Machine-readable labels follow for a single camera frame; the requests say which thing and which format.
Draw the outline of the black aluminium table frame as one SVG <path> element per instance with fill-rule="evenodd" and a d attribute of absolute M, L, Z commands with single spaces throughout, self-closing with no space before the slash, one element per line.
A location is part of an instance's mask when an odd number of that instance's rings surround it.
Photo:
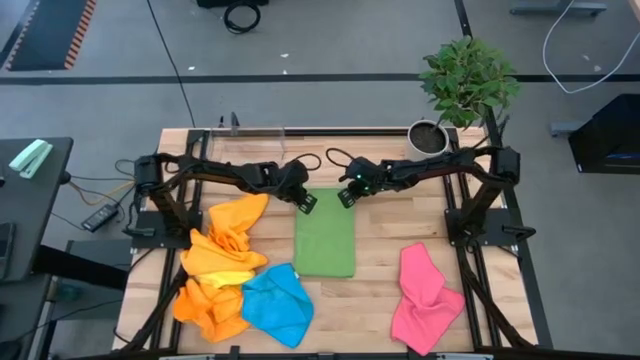
<path fill-rule="evenodd" d="M 371 161 L 404 157 L 408 128 L 289 128 L 285 129 L 284 162 L 304 153 L 315 153 L 322 167 L 310 174 L 308 187 L 337 188 L 344 169 L 334 166 L 324 156 L 336 147 L 353 156 Z M 407 355 L 407 347 L 392 341 L 391 319 L 399 303 L 398 285 L 400 250 L 417 242 L 426 246 L 436 267 L 444 274 L 446 286 L 462 292 L 456 250 L 446 239 L 444 211 L 448 207 L 445 185 L 454 193 L 456 204 L 462 201 L 457 176 L 445 180 L 431 179 L 416 187 L 395 193 L 387 192 L 359 200 L 355 208 L 356 270 L 352 278 L 301 277 L 301 283 L 314 305 L 314 317 L 301 344 L 295 349 L 281 345 L 261 330 L 249 328 L 240 335 L 220 343 L 209 343 L 193 324 L 181 324 L 178 354 L 227 355 L 232 346 L 240 355 L 330 353 L 356 356 L 375 354 Z M 208 208 L 241 197 L 235 187 L 205 183 L 201 209 L 203 230 L 211 220 Z M 295 214 L 292 204 L 275 198 L 250 229 L 251 250 L 264 254 L 268 265 L 293 261 Z M 552 341 L 529 250 L 518 245 L 520 258 L 495 247 L 483 247 L 483 256 L 493 300 L 519 334 L 533 344 L 552 348 Z M 124 293 L 116 333 L 128 341 L 142 327 L 156 305 L 165 268 L 167 250 L 154 250 L 132 271 Z M 465 352 L 473 348 L 468 316 L 457 317 L 434 347 L 436 352 Z"/>

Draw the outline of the mint green stapler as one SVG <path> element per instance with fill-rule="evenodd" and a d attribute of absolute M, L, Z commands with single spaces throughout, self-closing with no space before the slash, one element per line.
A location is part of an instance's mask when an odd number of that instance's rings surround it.
<path fill-rule="evenodd" d="M 12 159 L 9 168 L 17 172 L 20 177 L 31 179 L 52 150 L 52 144 L 36 139 Z"/>

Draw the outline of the black power adapter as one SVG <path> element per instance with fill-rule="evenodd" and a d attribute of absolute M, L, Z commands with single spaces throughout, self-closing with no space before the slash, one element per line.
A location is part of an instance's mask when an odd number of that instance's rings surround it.
<path fill-rule="evenodd" d="M 105 204 L 100 207 L 96 212 L 94 212 L 91 216 L 86 218 L 82 223 L 81 227 L 94 233 L 107 222 L 112 220 L 118 214 L 118 208 L 111 204 Z"/>

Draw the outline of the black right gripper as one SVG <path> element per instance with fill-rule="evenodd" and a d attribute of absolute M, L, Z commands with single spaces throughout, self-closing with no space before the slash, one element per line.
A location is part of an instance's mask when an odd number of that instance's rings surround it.
<path fill-rule="evenodd" d="M 338 198 L 345 208 L 355 204 L 352 194 L 377 194 L 388 189 L 386 167 L 364 157 L 354 158 L 347 165 L 342 179 L 349 180 L 347 187 L 338 192 Z"/>

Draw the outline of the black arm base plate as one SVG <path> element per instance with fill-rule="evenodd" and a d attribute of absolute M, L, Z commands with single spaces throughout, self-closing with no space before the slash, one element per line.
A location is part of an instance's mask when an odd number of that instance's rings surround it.
<path fill-rule="evenodd" d="M 140 212 L 130 236 L 134 248 L 186 249 L 191 246 L 189 231 L 170 232 L 160 211 Z"/>
<path fill-rule="evenodd" d="M 507 209 L 490 208 L 483 215 L 445 211 L 449 242 L 455 247 L 512 246 L 536 234 L 532 227 L 512 224 Z"/>

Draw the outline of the blue microfiber towel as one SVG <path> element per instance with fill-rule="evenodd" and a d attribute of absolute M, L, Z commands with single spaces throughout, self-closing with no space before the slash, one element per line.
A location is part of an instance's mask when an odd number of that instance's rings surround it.
<path fill-rule="evenodd" d="M 242 318 L 294 349 L 314 317 L 311 297 L 291 263 L 272 266 L 242 285 Z"/>

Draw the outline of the black side desk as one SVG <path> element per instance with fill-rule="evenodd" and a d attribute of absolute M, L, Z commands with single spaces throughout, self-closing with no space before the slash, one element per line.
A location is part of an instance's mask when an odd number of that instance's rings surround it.
<path fill-rule="evenodd" d="M 20 281 L 32 272 L 61 177 L 66 170 L 74 141 L 70 137 L 46 140 L 52 150 L 30 179 L 9 168 L 9 163 L 33 140 L 0 139 L 0 170 L 4 185 L 0 187 L 0 223 L 12 223 L 14 236 L 4 279 Z"/>

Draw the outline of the long grey desk foot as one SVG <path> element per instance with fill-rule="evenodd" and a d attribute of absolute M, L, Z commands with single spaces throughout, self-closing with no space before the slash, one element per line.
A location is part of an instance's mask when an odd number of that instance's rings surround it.
<path fill-rule="evenodd" d="M 509 12 L 512 15 L 562 14 L 595 17 L 608 9 L 602 2 L 586 0 L 514 0 Z"/>

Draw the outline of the short grey furniture foot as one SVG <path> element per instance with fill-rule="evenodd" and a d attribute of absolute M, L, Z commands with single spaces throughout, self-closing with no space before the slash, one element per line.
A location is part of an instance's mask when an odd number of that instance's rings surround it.
<path fill-rule="evenodd" d="M 552 137 L 568 136 L 581 126 L 581 122 L 552 122 L 549 125 L 549 132 Z"/>

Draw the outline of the black desk foot bar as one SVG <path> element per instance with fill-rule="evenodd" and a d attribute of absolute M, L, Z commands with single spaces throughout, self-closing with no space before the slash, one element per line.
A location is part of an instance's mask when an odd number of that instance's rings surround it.
<path fill-rule="evenodd" d="M 131 262 L 130 243 L 130 240 L 70 240 L 65 250 L 40 245 L 32 270 L 124 291 L 128 272 L 116 263 Z"/>

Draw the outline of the orange microfiber towel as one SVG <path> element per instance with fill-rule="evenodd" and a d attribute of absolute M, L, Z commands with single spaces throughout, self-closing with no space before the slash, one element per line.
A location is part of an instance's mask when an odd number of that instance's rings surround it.
<path fill-rule="evenodd" d="M 209 237 L 226 251 L 249 251 L 248 231 L 263 215 L 268 203 L 269 196 L 259 194 L 210 207 Z"/>
<path fill-rule="evenodd" d="M 242 317 L 243 300 L 239 285 L 216 288 L 189 278 L 179 289 L 173 316 L 181 323 L 195 324 L 205 340 L 217 343 L 249 328 Z"/>
<path fill-rule="evenodd" d="M 250 249 L 244 231 L 214 230 L 207 235 L 190 231 L 191 247 L 180 254 L 182 267 L 189 275 L 220 271 L 251 271 L 268 263 L 268 258 Z"/>

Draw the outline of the black cabinet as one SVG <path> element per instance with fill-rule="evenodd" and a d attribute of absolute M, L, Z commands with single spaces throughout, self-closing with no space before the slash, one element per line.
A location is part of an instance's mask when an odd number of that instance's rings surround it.
<path fill-rule="evenodd" d="M 580 173 L 640 175 L 640 94 L 621 94 L 569 135 Z"/>

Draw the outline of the pink microfiber towel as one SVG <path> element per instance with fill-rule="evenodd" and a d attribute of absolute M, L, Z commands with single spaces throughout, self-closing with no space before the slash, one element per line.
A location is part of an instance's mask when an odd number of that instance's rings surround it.
<path fill-rule="evenodd" d="M 391 338 L 427 355 L 463 312 L 464 296 L 445 286 L 446 279 L 422 243 L 400 253 L 402 296 L 391 321 Z"/>

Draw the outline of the green microfiber towel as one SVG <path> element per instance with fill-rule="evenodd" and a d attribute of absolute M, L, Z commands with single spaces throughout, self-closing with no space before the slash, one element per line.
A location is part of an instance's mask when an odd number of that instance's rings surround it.
<path fill-rule="evenodd" d="M 295 220 L 295 271 L 309 277 L 353 277 L 356 270 L 355 208 L 345 208 L 335 188 L 315 188 L 310 214 Z"/>

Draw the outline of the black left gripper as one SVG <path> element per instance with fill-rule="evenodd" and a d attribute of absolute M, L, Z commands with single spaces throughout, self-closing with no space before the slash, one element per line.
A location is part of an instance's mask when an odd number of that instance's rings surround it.
<path fill-rule="evenodd" d="M 272 190 L 272 194 L 282 201 L 299 203 L 297 208 L 304 214 L 310 214 L 317 203 L 317 198 L 307 193 L 304 188 L 308 180 L 306 166 L 299 160 L 292 160 L 279 170 L 278 183 Z"/>

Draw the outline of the clear plastic container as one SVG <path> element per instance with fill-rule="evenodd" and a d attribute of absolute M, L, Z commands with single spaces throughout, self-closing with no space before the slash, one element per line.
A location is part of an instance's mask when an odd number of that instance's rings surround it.
<path fill-rule="evenodd" d="M 275 162 L 283 165 L 286 155 L 283 127 L 229 127 L 210 131 L 207 159 L 232 164 Z"/>

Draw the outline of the yellow microfiber towel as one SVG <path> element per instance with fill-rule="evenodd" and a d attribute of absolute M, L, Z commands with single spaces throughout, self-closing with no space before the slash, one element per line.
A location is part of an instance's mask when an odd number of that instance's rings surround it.
<path fill-rule="evenodd" d="M 224 286 L 242 285 L 254 278 L 254 270 L 246 271 L 217 271 L 202 275 L 196 275 L 196 280 L 201 284 L 207 284 L 215 288 Z"/>

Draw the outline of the green plant in white pot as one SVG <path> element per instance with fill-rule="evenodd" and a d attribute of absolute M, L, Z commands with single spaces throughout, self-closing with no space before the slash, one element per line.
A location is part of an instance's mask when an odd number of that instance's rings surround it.
<path fill-rule="evenodd" d="M 501 119 L 518 95 L 515 70 L 496 49 L 465 36 L 440 46 L 423 57 L 426 69 L 419 74 L 421 89 L 438 114 L 435 120 L 414 122 L 406 135 L 405 158 L 419 161 L 450 149 L 451 125 L 465 131 L 483 125 L 489 113 Z"/>

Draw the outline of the black orange-striped floor mat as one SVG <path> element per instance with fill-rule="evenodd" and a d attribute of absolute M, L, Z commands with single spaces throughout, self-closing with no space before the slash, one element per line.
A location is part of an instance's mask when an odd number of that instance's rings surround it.
<path fill-rule="evenodd" d="M 74 67 L 96 0 L 34 0 L 13 44 L 4 51 L 8 71 L 55 71 Z"/>

